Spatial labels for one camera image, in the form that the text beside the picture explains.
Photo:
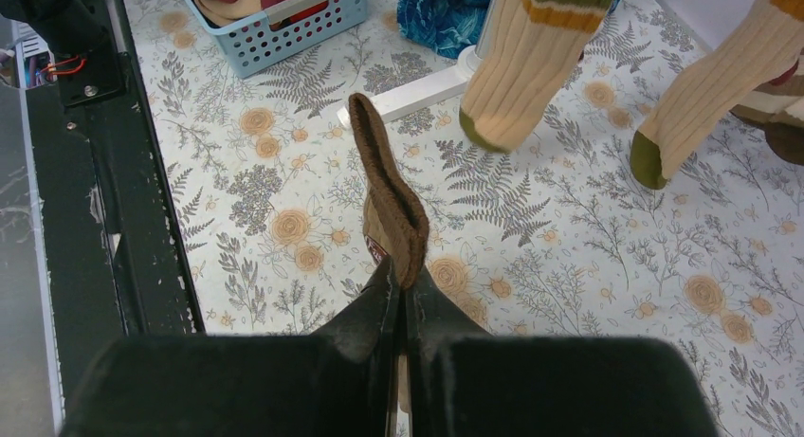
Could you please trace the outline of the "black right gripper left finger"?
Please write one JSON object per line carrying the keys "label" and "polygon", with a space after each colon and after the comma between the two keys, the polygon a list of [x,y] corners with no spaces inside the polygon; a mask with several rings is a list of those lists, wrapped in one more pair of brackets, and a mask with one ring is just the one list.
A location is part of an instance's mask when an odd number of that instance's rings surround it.
{"label": "black right gripper left finger", "polygon": [[399,290],[383,260],[305,336],[140,336],[93,362],[64,436],[392,436]]}

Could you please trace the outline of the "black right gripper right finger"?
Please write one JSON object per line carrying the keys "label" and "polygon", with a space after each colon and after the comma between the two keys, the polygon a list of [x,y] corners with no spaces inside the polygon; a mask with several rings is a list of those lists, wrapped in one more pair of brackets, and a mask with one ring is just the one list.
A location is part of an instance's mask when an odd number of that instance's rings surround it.
{"label": "black right gripper right finger", "polygon": [[500,337],[422,271],[405,293],[414,436],[714,436],[681,353],[650,337]]}

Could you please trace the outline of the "tan brown cuff sock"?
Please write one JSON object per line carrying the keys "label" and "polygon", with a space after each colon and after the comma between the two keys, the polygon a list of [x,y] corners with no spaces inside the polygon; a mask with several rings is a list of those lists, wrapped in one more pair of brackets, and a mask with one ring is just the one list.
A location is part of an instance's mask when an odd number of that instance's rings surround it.
{"label": "tan brown cuff sock", "polygon": [[384,121],[360,93],[348,99],[347,113],[367,179],[363,235],[377,268],[331,322],[339,345],[369,369],[372,433],[387,434],[405,407],[412,436],[435,436],[443,413],[433,364],[449,319],[462,313],[426,267],[429,218],[398,170]]}

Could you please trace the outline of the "silver white drying rack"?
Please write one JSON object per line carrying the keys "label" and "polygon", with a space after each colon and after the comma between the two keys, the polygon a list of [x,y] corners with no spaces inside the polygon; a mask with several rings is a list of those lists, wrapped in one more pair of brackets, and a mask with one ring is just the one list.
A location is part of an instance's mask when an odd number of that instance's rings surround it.
{"label": "silver white drying rack", "polygon": [[385,122],[462,94],[490,44],[495,0],[399,0],[402,35],[456,64],[370,97]]}

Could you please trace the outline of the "red cuff multicolour sock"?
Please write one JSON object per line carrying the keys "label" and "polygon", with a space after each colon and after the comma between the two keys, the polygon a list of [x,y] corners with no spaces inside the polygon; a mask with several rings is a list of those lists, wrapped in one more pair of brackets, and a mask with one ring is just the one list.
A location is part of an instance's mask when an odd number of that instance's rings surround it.
{"label": "red cuff multicolour sock", "polygon": [[519,148],[574,72],[613,0],[496,0],[491,39],[463,96],[466,136],[497,153]]}
{"label": "red cuff multicolour sock", "polygon": [[802,47],[803,0],[755,0],[716,49],[676,77],[636,130],[636,180],[662,189],[730,109],[794,67]]}

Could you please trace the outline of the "floral patterned table mat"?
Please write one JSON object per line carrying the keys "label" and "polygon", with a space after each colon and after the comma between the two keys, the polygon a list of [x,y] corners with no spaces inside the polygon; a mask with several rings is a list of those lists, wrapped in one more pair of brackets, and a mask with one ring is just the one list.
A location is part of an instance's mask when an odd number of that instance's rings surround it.
{"label": "floral patterned table mat", "polygon": [[[374,265],[366,177],[337,110],[449,67],[405,40],[397,0],[238,78],[184,0],[124,0],[211,333],[308,333]],[[701,49],[623,0],[512,155],[467,143],[459,100],[388,127],[430,220],[438,286],[499,334],[640,335],[690,363],[725,436],[803,432],[803,171],[724,118],[661,191],[633,130]]]}

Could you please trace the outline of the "light blue sock basket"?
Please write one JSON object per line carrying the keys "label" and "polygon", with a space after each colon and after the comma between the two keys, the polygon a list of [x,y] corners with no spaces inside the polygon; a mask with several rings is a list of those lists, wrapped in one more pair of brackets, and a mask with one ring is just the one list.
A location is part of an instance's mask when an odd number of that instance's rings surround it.
{"label": "light blue sock basket", "polygon": [[183,0],[240,78],[305,51],[368,17],[368,0],[285,0],[218,27]]}

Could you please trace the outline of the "blue patterned cloth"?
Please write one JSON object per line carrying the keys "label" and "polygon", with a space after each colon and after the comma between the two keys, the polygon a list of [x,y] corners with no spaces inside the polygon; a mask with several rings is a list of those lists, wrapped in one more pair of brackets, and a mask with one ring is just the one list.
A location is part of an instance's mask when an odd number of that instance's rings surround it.
{"label": "blue patterned cloth", "polygon": [[491,62],[572,66],[583,57],[585,42],[594,36],[620,0],[519,0],[512,21],[488,27],[493,0],[399,0],[397,20],[402,34],[437,54],[456,58],[467,46]]}

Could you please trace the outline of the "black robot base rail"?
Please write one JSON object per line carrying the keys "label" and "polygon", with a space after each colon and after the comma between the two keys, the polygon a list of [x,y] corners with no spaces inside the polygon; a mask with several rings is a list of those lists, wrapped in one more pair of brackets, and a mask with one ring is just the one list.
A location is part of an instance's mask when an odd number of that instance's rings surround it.
{"label": "black robot base rail", "polygon": [[193,436],[197,302],[122,0],[71,0],[46,72],[1,23],[1,432]]}

